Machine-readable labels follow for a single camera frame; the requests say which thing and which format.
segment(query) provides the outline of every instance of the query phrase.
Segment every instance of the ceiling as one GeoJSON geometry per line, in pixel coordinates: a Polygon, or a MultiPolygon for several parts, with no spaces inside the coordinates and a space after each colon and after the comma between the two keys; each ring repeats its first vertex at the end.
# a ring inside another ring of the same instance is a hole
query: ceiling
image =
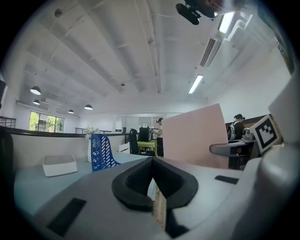
{"type": "Polygon", "coordinates": [[[33,105],[38,98],[39,107],[47,110],[49,105],[42,101],[46,99],[61,105],[56,112],[73,109],[76,115],[87,111],[86,104],[122,97],[206,99],[213,85],[221,87],[217,80],[222,75],[233,74],[247,62],[257,41],[239,37],[235,43],[222,43],[222,62],[231,63],[247,49],[244,61],[231,73],[225,70],[232,64],[222,71],[218,62],[201,67],[209,39],[221,42],[226,37],[218,32],[221,17],[212,21],[202,16],[194,26],[176,12],[178,2],[183,1],[51,1],[29,20],[12,46],[3,70],[8,86],[21,103],[33,105]],[[62,15],[55,17],[58,8],[62,15]],[[237,50],[231,54],[229,48],[237,50]],[[204,75],[204,84],[190,96],[197,74],[204,75]],[[41,88],[40,96],[30,92],[34,85],[41,88]]]}

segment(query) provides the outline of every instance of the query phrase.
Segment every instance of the person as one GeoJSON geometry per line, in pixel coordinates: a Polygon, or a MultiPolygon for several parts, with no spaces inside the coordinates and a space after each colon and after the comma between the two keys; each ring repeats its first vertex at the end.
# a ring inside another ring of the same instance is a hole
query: person
{"type": "Polygon", "coordinates": [[[235,121],[230,125],[231,135],[229,140],[239,140],[242,139],[244,125],[242,124],[245,119],[242,114],[238,114],[234,116],[235,121]]]}
{"type": "Polygon", "coordinates": [[[160,118],[160,119],[158,119],[158,121],[156,121],[159,124],[158,132],[152,131],[152,133],[157,135],[157,155],[159,155],[160,157],[164,156],[162,120],[163,120],[163,118],[160,118]]]}

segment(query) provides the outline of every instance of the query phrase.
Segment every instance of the glass window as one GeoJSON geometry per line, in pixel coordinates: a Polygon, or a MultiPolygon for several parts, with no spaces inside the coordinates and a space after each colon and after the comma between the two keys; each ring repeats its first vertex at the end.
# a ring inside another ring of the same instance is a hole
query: glass window
{"type": "Polygon", "coordinates": [[[48,133],[63,133],[64,118],[58,118],[37,112],[30,113],[29,130],[48,133]]]}

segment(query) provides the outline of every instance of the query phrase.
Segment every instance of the pink board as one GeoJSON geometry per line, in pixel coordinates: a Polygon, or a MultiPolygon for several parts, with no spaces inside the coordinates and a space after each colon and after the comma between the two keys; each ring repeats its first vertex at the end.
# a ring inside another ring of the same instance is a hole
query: pink board
{"type": "Polygon", "coordinates": [[[164,157],[188,164],[228,169],[228,157],[212,154],[212,144],[228,143],[219,104],[164,119],[164,157]]]}

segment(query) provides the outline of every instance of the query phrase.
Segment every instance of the white vase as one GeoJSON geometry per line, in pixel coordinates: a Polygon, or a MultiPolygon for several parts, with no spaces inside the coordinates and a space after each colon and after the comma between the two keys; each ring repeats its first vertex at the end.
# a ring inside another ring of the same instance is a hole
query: white vase
{"type": "Polygon", "coordinates": [[[89,147],[88,147],[88,161],[89,161],[90,163],[92,162],[91,149],[90,149],[90,139],[89,139],[89,147]]]}

